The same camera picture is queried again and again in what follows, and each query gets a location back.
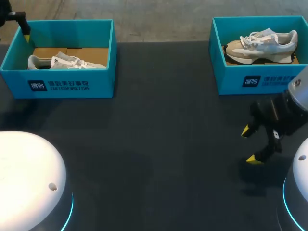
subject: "printed logo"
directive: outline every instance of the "printed logo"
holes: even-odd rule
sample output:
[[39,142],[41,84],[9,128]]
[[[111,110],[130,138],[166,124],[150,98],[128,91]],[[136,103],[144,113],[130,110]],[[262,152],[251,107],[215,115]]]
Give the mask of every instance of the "printed logo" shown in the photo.
[[261,76],[246,76],[243,82],[243,87],[256,87],[259,84]]
[[32,91],[47,91],[43,80],[29,80],[28,84]]

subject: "small hole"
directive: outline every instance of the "small hole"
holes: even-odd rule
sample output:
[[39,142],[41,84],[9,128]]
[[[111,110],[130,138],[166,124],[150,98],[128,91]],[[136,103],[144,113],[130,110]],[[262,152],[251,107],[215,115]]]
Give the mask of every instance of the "small hole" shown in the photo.
[[54,184],[54,183],[50,183],[48,185],[49,189],[52,190],[52,191],[57,191],[57,186]]
[[302,155],[299,157],[299,160],[305,160],[306,159],[306,156],[305,155]]

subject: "blue shoe box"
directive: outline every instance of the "blue shoe box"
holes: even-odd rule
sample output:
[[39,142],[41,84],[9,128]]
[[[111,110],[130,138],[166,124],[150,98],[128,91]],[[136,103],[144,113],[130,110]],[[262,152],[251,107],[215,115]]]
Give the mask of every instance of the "blue shoe box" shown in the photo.
[[[112,98],[117,52],[113,20],[55,20],[28,23],[31,27],[30,42],[26,42],[19,28],[0,68],[1,75],[14,98]],[[107,67],[27,70],[28,58],[35,48],[108,48]]]
[[[295,54],[300,64],[227,66],[222,46],[267,28],[277,33],[298,32]],[[308,65],[308,26],[302,16],[213,18],[209,53],[220,95],[280,93]]]

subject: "beige sneaker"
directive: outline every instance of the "beige sneaker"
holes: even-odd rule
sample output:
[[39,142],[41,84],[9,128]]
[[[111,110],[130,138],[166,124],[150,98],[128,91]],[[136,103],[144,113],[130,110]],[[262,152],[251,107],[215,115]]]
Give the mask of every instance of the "beige sneaker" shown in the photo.
[[226,55],[241,64],[252,64],[257,59],[268,59],[277,63],[291,63],[298,35],[295,30],[279,34],[271,29],[253,32],[250,36],[228,43]]

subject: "sneaker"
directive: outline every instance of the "sneaker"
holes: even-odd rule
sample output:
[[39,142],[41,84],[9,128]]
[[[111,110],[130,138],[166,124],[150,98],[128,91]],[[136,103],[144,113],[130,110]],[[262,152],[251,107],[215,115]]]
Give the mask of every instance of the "sneaker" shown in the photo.
[[266,29],[253,32],[245,38],[240,36],[240,40],[230,42],[226,47],[226,55],[241,64],[252,64],[261,58],[276,63],[291,63],[297,42],[295,30],[279,34]]
[[37,69],[106,69],[100,64],[85,62],[75,56],[68,56],[59,52],[56,56],[50,59],[38,58],[31,55],[28,60],[29,70]]

